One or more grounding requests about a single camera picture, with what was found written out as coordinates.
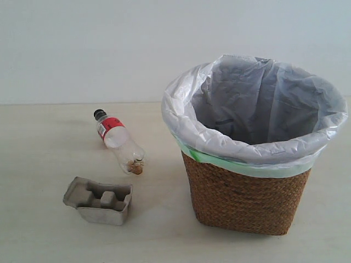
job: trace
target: white plastic bag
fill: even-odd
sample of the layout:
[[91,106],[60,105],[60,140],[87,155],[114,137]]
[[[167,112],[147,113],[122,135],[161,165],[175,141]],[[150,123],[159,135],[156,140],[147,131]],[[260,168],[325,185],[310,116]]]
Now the white plastic bag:
[[287,177],[313,165],[346,121],[347,104],[332,84],[301,68],[224,55],[170,83],[162,116],[193,152],[267,170],[261,177],[285,169]]

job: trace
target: green tape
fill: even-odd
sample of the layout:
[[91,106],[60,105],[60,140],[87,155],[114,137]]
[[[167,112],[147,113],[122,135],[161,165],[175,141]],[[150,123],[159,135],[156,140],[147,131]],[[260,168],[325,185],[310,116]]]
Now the green tape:
[[218,167],[233,171],[238,174],[243,174],[258,178],[286,178],[292,177],[309,170],[314,161],[306,164],[293,165],[291,167],[277,167],[277,165],[254,166],[246,163],[227,161],[215,156],[208,155],[203,152],[188,148],[179,139],[175,138],[180,149],[190,158],[199,163],[211,163]]

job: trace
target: white wall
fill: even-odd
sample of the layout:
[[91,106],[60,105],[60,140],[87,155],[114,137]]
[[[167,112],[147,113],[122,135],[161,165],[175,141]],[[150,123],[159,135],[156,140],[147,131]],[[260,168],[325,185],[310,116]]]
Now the white wall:
[[158,101],[223,53],[292,62],[351,95],[351,1],[0,1],[0,104]]

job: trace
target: wastebasket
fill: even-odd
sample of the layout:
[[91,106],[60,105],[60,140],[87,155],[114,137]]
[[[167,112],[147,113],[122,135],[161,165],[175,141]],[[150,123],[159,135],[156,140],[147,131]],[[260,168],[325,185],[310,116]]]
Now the wastebasket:
[[169,84],[162,117],[182,150],[199,222],[284,235],[347,104],[301,68],[223,55]]

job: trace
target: black bottle cap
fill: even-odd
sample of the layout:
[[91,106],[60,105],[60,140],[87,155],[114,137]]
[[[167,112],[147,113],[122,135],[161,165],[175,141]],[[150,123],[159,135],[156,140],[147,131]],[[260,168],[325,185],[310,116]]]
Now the black bottle cap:
[[102,109],[98,109],[94,112],[94,118],[98,121],[102,116],[106,116],[106,112]]

